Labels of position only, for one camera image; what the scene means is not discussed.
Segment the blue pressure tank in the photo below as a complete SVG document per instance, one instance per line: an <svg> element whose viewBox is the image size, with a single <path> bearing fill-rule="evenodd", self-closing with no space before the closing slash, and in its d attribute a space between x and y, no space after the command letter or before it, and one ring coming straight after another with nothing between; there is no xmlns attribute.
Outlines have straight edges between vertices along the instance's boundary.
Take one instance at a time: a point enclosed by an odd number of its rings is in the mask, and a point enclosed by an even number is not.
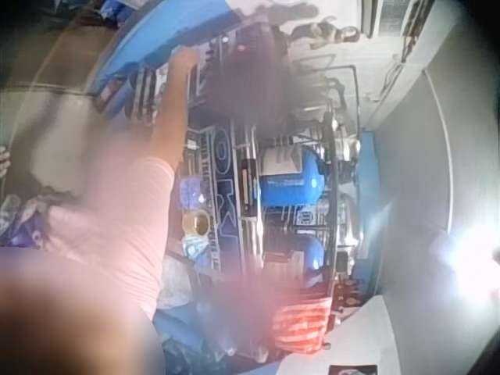
<svg viewBox="0 0 500 375"><path fill-rule="evenodd" d="M260 177L261 202L264 206L313 205L325 188L325 176L320 174L316 153L300 146L294 146L302 154L302 171L288 174L270 174ZM271 156L262 159L262 169L280 170L281 164L290 164L291 156L276 157L276 149Z"/></svg>

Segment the metal pipe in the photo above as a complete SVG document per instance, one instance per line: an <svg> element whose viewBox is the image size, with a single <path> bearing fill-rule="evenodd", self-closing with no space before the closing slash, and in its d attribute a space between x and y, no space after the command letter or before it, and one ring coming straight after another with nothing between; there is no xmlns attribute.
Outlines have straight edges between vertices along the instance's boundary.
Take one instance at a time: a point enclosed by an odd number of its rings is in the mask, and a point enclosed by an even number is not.
<svg viewBox="0 0 500 375"><path fill-rule="evenodd" d="M358 139L361 138L361 110L359 108L359 83L358 83L358 74L356 67L354 65L339 65L339 66L329 66L327 68L318 68L318 69L309 69L302 72L299 72L300 75L305 76L314 73L322 73L328 70L342 70L349 69L352 70L352 75L354 77L354 89L356 96L356 137Z"/></svg>

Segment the person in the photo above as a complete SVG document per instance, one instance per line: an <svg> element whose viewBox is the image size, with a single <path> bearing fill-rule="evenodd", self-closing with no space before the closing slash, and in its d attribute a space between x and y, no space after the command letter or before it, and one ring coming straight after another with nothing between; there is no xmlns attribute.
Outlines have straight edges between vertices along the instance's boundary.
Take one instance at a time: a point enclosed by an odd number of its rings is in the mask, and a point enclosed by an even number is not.
<svg viewBox="0 0 500 375"><path fill-rule="evenodd" d="M322 48L328 44L353 43L359 40L359 30L354 26L336 28L328 20L318 23L306 23L294 28L289 36L290 43L309 40L310 49Z"/></svg>
<svg viewBox="0 0 500 375"><path fill-rule="evenodd" d="M126 329L136 327L131 308L119 309L119 293L106 283L136 302L150 322L160 292L174 171L188 128L188 75L198 59L196 50L185 47L170 57L151 138L110 145L81 204L48 210L45 253L0 254L0 362L7 361L11 373L137 369L130 358L138 340ZM127 157L118 155L123 150Z"/></svg>

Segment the light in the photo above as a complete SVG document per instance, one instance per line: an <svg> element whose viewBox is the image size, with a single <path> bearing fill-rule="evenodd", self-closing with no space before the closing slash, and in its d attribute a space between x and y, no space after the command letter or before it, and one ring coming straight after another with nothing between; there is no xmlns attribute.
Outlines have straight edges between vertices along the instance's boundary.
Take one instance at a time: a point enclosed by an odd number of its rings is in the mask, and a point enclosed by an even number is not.
<svg viewBox="0 0 500 375"><path fill-rule="evenodd" d="M331 120L331 128L332 128L333 131L337 131L337 129L338 129L338 122L337 122L336 119L332 119Z"/></svg>
<svg viewBox="0 0 500 375"><path fill-rule="evenodd" d="M264 235L264 224L261 219L257 220L257 235L262 238Z"/></svg>
<svg viewBox="0 0 500 375"><path fill-rule="evenodd" d="M343 156L344 160L350 160L351 159L351 149L349 148L349 143L347 141L342 141L342 150L343 150Z"/></svg>
<svg viewBox="0 0 500 375"><path fill-rule="evenodd" d="M500 265L493 259L499 244L486 227L474 227L457 241L451 264L461 296L480 301L500 289Z"/></svg>

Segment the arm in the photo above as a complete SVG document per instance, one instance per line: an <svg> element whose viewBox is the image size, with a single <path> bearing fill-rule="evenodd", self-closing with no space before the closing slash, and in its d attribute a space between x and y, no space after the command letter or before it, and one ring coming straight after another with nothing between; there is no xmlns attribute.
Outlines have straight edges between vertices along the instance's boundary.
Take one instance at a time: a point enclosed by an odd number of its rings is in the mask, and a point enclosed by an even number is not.
<svg viewBox="0 0 500 375"><path fill-rule="evenodd" d="M165 95L156 118L151 156L165 160L174 170L182 159L188 129L188 76L199 53L181 47L170 59Z"/></svg>

